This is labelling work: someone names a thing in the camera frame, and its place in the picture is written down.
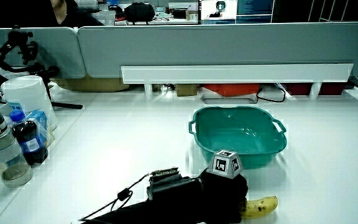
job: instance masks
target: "monitor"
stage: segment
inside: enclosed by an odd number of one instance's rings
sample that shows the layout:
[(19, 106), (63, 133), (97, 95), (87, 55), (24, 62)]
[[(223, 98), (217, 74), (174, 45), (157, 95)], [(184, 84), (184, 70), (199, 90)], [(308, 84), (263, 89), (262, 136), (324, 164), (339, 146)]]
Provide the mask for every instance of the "monitor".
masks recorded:
[(0, 0), (0, 28), (58, 26), (50, 0)]

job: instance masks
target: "water bottle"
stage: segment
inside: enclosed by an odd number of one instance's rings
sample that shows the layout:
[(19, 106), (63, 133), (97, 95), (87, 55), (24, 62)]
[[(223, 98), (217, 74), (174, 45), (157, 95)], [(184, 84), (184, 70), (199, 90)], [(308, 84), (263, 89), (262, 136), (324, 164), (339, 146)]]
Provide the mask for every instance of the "water bottle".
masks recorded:
[(32, 165), (42, 163), (48, 157), (46, 142), (41, 140), (39, 129), (33, 121), (25, 120), (22, 110), (9, 114), (13, 121), (12, 132), (22, 148), (26, 161)]
[(22, 149), (0, 113), (0, 177), (7, 187), (18, 187), (33, 176)]

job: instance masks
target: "banana peel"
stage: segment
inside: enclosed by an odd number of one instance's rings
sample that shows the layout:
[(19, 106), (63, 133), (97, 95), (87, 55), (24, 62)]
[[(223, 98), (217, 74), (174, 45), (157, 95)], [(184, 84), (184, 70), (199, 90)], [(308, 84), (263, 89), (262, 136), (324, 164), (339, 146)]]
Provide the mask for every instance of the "banana peel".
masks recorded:
[(239, 203), (241, 218), (260, 218), (270, 214), (277, 208), (278, 199), (276, 196), (264, 197), (258, 200), (247, 200)]

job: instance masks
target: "office partition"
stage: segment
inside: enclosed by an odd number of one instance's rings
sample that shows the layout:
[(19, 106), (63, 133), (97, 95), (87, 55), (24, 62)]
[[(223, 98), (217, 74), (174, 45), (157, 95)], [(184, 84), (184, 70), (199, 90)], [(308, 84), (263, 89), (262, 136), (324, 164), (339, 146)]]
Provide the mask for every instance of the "office partition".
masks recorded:
[[(29, 62), (29, 65), (39, 62), (46, 68), (56, 65), (60, 69), (57, 78), (83, 78), (86, 75), (80, 45), (76, 32), (68, 27), (51, 28), (23, 28), (31, 32), (27, 43), (35, 41), (39, 46), (37, 58)], [(0, 29), (0, 48), (8, 40), (11, 29)], [(13, 67), (23, 67), (23, 60), (18, 54), (20, 49), (16, 47), (6, 55), (5, 62)]]
[(358, 75), (358, 22), (82, 27), (78, 40), (94, 78), (120, 78), (122, 66), (297, 63), (353, 63)]

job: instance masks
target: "white plastic cup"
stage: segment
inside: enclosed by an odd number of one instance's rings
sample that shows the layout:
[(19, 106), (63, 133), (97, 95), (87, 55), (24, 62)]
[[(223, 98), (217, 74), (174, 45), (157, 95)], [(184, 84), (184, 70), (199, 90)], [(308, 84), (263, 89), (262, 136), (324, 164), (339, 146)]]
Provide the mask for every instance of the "white plastic cup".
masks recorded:
[(41, 77), (26, 75), (13, 78), (4, 82), (1, 90), (4, 93), (4, 99), (13, 110), (23, 110), (25, 113), (43, 110), (51, 129), (54, 130), (57, 127), (57, 118)]

